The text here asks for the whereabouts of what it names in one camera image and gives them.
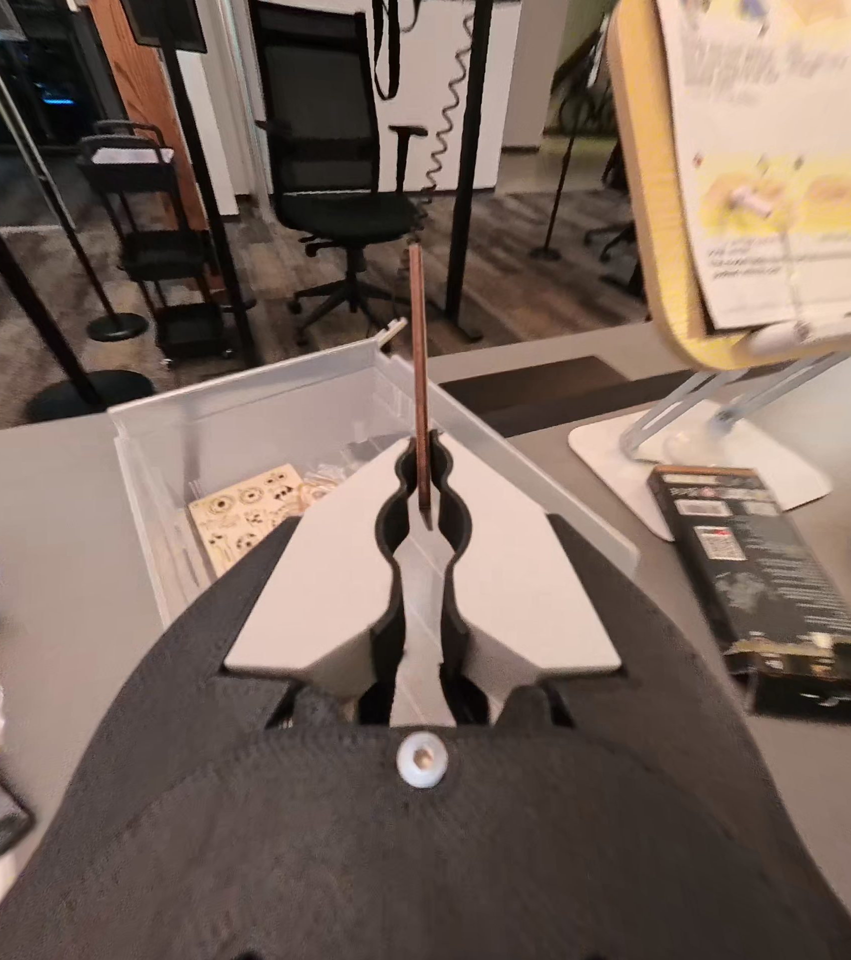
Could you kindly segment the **thin black floor stand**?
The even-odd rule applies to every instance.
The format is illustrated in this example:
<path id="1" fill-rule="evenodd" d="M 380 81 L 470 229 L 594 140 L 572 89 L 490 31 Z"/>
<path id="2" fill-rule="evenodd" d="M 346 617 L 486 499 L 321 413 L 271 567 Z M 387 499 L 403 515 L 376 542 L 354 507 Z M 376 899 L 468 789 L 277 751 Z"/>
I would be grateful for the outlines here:
<path id="1" fill-rule="evenodd" d="M 579 138 L 582 127 L 584 124 L 583 117 L 585 115 L 585 107 L 580 105 L 577 108 L 574 122 L 570 127 L 569 137 L 566 142 L 565 150 L 562 158 L 562 165 L 560 167 L 559 180 L 553 196 L 552 208 L 550 211 L 546 233 L 542 243 L 539 246 L 534 246 L 529 250 L 529 257 L 538 261 L 544 262 L 556 262 L 562 259 L 562 254 L 560 251 L 552 245 L 553 234 L 555 231 L 556 222 L 558 219 L 558 213 L 561 205 L 561 201 L 564 194 L 564 189 L 569 174 L 570 166 L 573 160 L 573 154 L 576 147 L 576 141 Z"/>

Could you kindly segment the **black pole stand round base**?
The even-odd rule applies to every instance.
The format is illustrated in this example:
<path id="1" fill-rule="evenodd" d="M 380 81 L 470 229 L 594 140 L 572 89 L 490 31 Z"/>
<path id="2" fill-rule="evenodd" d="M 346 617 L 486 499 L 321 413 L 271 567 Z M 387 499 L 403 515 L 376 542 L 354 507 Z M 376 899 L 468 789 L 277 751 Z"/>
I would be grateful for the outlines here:
<path id="1" fill-rule="evenodd" d="M 99 414 L 110 407 L 151 398 L 153 383 L 126 369 L 86 371 L 62 330 L 0 234 L 0 277 L 55 358 L 65 379 L 36 393 L 25 406 L 32 424 Z"/>
<path id="2" fill-rule="evenodd" d="M 11 138 L 24 160 L 26 168 L 53 213 L 56 221 L 64 233 L 75 258 L 82 267 L 85 278 L 96 294 L 104 314 L 91 320 L 86 325 L 86 335 L 99 343 L 117 343 L 136 339 L 148 330 L 146 318 L 135 313 L 121 313 L 116 311 L 110 301 L 105 288 L 99 280 L 94 266 L 80 241 L 72 221 L 72 214 L 67 209 L 54 178 L 49 173 L 38 146 L 29 133 L 22 114 L 14 104 L 12 95 L 0 75 L 0 116 L 11 134 Z"/>

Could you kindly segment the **black mesh office chair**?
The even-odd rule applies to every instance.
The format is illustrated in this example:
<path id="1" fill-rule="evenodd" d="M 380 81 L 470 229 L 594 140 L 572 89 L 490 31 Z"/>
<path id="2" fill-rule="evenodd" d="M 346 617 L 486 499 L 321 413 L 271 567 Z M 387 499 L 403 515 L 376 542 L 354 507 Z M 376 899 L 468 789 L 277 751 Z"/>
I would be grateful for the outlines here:
<path id="1" fill-rule="evenodd" d="M 405 181 L 409 145 L 423 126 L 392 125 L 395 189 L 381 189 L 381 129 L 369 51 L 367 17 L 352 13 L 249 2 L 251 45 L 264 117 L 270 206 L 276 221 L 298 232 L 308 258 L 344 254 L 342 278 L 291 294 L 296 344 L 341 306 L 384 330 L 371 302 L 408 300 L 365 281 L 369 247 L 412 233 L 417 209 Z"/>

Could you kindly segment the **wooden parts sheet with slots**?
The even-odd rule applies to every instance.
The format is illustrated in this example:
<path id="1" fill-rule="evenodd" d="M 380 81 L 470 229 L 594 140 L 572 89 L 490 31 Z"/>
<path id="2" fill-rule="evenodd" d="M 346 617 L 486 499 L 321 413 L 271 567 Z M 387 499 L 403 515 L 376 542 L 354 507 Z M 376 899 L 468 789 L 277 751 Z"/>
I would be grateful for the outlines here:
<path id="1" fill-rule="evenodd" d="M 412 365 L 415 401 L 416 492 L 419 515 L 427 530 L 432 529 L 432 448 L 429 413 L 427 297 L 422 248 L 408 246 Z"/>

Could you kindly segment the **black sign stand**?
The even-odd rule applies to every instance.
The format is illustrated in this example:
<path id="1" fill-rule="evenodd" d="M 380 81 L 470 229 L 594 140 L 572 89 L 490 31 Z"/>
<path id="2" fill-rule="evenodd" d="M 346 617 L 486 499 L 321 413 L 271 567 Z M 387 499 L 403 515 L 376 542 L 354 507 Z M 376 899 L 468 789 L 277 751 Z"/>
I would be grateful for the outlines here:
<path id="1" fill-rule="evenodd" d="M 155 48 L 160 54 L 179 129 L 201 197 L 218 273 L 225 285 L 240 354 L 247 369 L 258 367 L 262 364 L 262 355 L 251 327 L 237 264 L 220 215 L 199 126 L 178 56 L 180 52 L 206 54 L 208 51 L 198 6 L 194 1 L 124 1 L 122 7 L 136 44 Z"/>

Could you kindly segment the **black desk leg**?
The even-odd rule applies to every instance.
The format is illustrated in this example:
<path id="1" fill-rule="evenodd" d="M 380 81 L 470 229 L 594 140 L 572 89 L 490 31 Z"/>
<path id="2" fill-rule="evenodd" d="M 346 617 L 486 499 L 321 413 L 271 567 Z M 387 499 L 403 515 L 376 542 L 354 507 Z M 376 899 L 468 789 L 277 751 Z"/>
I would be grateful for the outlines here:
<path id="1" fill-rule="evenodd" d="M 462 318 L 461 309 L 493 9 L 493 1 L 476 1 L 472 11 L 466 102 L 461 125 L 458 179 L 451 220 L 443 306 L 444 318 L 470 344 L 479 342 L 483 336 L 482 331 L 477 326 L 468 322 L 467 318 Z"/>

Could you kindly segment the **clear plastic storage bin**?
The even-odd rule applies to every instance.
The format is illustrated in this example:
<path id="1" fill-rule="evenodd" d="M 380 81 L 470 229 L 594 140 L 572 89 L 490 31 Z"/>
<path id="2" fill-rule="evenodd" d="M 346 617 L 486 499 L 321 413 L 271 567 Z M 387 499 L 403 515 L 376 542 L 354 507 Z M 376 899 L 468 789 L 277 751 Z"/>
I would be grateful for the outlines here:
<path id="1" fill-rule="evenodd" d="M 267 470 L 374 459 L 413 430 L 411 366 L 384 352 L 382 337 L 245 370 L 109 410 L 116 449 L 161 629 L 214 582 L 188 517 L 189 504 Z M 531 462 L 490 424 L 438 385 L 429 388 L 432 425 L 564 517 L 631 581 L 640 551 L 626 536 Z M 444 576 L 451 556 L 429 546 L 417 515 L 403 564 L 404 606 L 413 649 L 439 647 Z"/>

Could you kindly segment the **wooden parts sheet with discs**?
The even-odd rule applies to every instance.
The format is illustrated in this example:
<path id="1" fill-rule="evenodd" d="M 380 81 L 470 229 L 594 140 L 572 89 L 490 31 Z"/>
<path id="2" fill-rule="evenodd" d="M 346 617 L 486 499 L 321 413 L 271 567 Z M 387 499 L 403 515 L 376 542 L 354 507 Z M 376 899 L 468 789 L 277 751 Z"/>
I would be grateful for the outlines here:
<path id="1" fill-rule="evenodd" d="M 298 517 L 303 477 L 283 464 L 195 499 L 187 510 L 216 578 L 284 521 Z"/>

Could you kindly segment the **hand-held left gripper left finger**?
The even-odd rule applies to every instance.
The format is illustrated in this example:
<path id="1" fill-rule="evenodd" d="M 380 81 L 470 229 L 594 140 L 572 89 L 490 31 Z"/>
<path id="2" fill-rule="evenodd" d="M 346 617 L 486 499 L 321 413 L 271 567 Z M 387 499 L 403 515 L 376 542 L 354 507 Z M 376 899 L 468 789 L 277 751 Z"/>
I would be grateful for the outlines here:
<path id="1" fill-rule="evenodd" d="M 387 726 L 405 653 L 396 554 L 406 539 L 406 442 L 396 439 L 306 509 L 223 660 L 288 680 Z"/>

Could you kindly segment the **white metal stand base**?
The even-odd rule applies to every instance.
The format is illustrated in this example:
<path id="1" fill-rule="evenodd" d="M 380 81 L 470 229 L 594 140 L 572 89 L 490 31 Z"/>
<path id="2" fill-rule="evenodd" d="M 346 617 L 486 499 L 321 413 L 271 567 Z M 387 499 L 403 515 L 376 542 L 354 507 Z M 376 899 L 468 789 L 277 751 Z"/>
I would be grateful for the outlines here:
<path id="1" fill-rule="evenodd" d="M 718 468 L 752 470 L 779 507 L 790 511 L 826 497 L 831 481 L 750 418 L 845 358 L 845 354 L 829 354 L 787 364 L 726 403 L 716 402 L 717 394 L 759 369 L 697 372 L 649 409 L 576 427 L 567 442 L 605 486 L 667 543 L 672 533 L 648 486 L 655 466 L 666 466 L 672 474 L 680 466 L 705 468 L 709 474 Z"/>

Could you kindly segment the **black cardboard box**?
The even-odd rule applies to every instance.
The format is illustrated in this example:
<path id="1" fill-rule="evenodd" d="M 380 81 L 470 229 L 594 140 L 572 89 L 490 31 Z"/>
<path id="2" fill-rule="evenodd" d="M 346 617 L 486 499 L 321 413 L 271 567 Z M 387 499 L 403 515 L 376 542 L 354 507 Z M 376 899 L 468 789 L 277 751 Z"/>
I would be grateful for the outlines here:
<path id="1" fill-rule="evenodd" d="M 851 606 L 759 474 L 657 464 L 647 487 L 747 710 L 851 724 Z"/>

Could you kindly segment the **large instruction sheet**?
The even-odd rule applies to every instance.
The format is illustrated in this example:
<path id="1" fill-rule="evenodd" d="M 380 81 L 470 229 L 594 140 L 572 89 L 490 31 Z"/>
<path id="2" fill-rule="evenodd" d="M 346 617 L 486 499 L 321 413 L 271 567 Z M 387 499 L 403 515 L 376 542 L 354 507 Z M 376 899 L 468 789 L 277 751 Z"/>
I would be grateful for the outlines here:
<path id="1" fill-rule="evenodd" d="M 656 8 L 710 326 L 851 336 L 851 1 Z"/>

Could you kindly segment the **black utility cart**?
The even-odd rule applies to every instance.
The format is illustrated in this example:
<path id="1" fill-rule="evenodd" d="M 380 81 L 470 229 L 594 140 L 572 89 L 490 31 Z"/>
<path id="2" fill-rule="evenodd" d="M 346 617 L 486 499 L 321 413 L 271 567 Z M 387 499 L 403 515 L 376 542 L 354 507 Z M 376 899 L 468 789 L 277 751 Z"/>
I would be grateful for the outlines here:
<path id="1" fill-rule="evenodd" d="M 213 296 L 212 241 L 190 225 L 175 151 L 155 125 L 107 119 L 79 142 L 77 166 L 118 242 L 118 266 L 139 289 L 164 366 L 231 359 L 224 307 Z"/>

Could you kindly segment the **black office chair base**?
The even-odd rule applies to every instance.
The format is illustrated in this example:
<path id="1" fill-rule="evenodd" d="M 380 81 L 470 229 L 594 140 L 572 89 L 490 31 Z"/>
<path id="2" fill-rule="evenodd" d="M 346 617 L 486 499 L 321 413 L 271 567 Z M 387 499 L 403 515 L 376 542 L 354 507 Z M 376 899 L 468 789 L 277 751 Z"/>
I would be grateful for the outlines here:
<path id="1" fill-rule="evenodd" d="M 616 138 L 600 176 L 600 185 L 603 190 L 611 191 L 618 198 L 630 201 L 627 174 L 624 162 L 624 150 L 621 138 Z M 647 293 L 643 262 L 638 252 L 637 227 L 635 219 L 630 215 L 625 221 L 613 222 L 608 225 L 591 228 L 584 233 L 583 244 L 590 246 L 600 235 L 608 235 L 608 239 L 600 248 L 598 259 L 601 264 L 608 266 L 612 260 L 614 248 L 627 245 L 634 254 L 634 264 L 627 278 L 622 278 L 607 270 L 600 276 L 600 281 L 609 285 L 631 298 L 645 303 Z"/>

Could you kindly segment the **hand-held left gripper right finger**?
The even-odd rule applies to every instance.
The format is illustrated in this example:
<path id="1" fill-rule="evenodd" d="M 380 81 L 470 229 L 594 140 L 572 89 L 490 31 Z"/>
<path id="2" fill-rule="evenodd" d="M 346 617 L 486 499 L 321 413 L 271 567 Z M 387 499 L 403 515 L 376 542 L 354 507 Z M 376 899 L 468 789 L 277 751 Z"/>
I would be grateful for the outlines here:
<path id="1" fill-rule="evenodd" d="M 439 682 L 457 725 L 517 689 L 605 677 L 623 660 L 559 535 L 560 516 L 447 432 L 436 435 L 443 574 Z"/>

